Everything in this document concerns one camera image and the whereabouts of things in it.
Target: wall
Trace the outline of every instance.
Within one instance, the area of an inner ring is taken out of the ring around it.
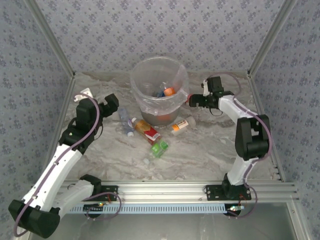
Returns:
[[[40,176],[68,77],[22,0],[0,1],[0,239]]]
[[[320,239],[320,2],[298,0],[254,77],[287,181]]]
[[[166,55],[247,70],[283,0],[37,0],[73,70],[131,70]]]

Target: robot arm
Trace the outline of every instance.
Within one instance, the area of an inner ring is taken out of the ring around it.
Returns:
[[[203,94],[193,94],[189,98],[190,107],[219,109],[236,124],[237,157],[231,170],[224,176],[222,192],[216,193],[213,197],[216,200],[222,198],[239,200],[241,194],[246,196],[246,199],[251,199],[250,191],[248,193],[249,189],[245,187],[247,179],[244,178],[249,175],[256,160],[265,156],[269,149],[268,134],[253,116],[262,120],[268,129],[270,129],[269,118],[266,115],[258,115],[239,103],[231,91],[224,90],[219,76],[205,79],[201,86]]]
[[[54,156],[39,180],[22,200],[13,200],[11,202],[8,209],[15,221],[23,208],[25,208],[18,222],[19,227],[40,237],[48,238],[58,227],[60,219],[74,205],[100,193],[101,181],[98,178],[85,175],[70,190],[57,196],[58,190],[72,167],[94,141],[98,129],[102,126],[103,118],[111,116],[118,110],[119,101],[114,94],[108,95],[104,99],[107,104],[100,103],[97,105],[100,114],[94,131],[57,161],[59,156],[70,146],[83,139],[95,126],[97,120],[95,105],[87,98],[79,102],[76,107],[76,117],[71,120],[67,129],[62,133]],[[45,182],[40,187],[40,190],[36,192],[44,179]]]

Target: wallpaper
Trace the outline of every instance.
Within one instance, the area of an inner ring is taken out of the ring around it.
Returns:
[[[320,239],[320,2],[298,0],[254,77],[287,181]]]
[[[247,70],[283,0],[37,0],[74,71]]]
[[[23,0],[0,1],[0,239],[40,176],[69,83]]]

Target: clear plastic bucket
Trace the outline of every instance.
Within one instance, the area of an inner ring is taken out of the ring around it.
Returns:
[[[177,60],[165,56],[155,56],[139,62],[130,74],[130,83],[142,117],[153,126],[171,124],[189,94],[186,68]],[[155,97],[155,93],[163,85],[173,88],[175,94]]]

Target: marble surface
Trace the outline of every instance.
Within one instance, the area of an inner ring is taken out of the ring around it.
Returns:
[[[210,72],[189,72],[190,93],[202,93],[200,86]],[[238,99],[255,111],[255,103],[245,75],[238,73],[243,88]],[[238,91],[237,83],[229,76],[222,75],[225,90]],[[126,107],[130,117],[141,118],[140,109],[130,90],[128,73],[77,73],[74,92],[90,88],[100,103],[104,97],[114,93],[119,104]],[[70,101],[63,123],[63,130],[75,117],[77,103]],[[212,110],[214,115],[220,111]],[[180,108],[178,120],[192,115],[196,129],[188,130],[175,137],[169,128],[157,130],[169,141],[167,152],[159,159],[147,164],[151,145],[137,132],[127,137],[121,128],[119,116],[114,113],[103,121],[103,133],[85,152],[84,156],[70,171],[67,179],[76,180],[84,174],[91,174],[102,180],[222,180],[235,161],[234,140],[236,125],[227,115],[212,116],[208,109]],[[271,159],[258,162],[249,179],[270,180],[275,178]]]

